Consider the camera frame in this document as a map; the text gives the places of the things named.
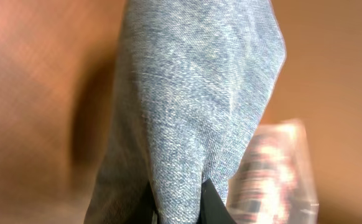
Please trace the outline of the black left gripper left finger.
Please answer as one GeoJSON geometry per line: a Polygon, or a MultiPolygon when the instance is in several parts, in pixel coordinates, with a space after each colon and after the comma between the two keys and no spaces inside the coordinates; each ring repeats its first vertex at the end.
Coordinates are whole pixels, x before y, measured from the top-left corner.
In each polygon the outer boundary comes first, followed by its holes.
{"type": "Polygon", "coordinates": [[[151,185],[148,183],[137,207],[131,214],[131,224],[158,224],[158,215],[151,185]]]}

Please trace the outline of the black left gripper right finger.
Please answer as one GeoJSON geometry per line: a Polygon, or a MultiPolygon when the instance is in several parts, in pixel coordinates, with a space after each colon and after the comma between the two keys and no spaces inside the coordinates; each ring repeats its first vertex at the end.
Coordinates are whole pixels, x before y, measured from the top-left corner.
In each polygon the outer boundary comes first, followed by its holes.
{"type": "Polygon", "coordinates": [[[198,224],[236,224],[211,179],[202,183],[198,224]]]}

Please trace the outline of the red blue plaid cloth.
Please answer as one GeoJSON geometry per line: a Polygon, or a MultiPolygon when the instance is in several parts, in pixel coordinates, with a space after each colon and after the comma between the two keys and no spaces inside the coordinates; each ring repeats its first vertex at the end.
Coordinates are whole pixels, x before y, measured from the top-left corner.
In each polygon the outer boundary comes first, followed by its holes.
{"type": "Polygon", "coordinates": [[[235,175],[230,214],[236,223],[285,224],[296,185],[290,155],[280,141],[256,136],[235,175]]]}

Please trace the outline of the blue denim jeans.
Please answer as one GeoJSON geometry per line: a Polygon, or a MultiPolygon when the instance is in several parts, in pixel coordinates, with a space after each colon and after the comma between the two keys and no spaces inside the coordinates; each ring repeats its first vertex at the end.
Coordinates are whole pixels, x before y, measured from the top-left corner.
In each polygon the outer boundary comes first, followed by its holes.
{"type": "Polygon", "coordinates": [[[111,133],[86,223],[195,223],[202,183],[225,202],[285,60],[269,0],[134,0],[118,43],[111,133]]]}

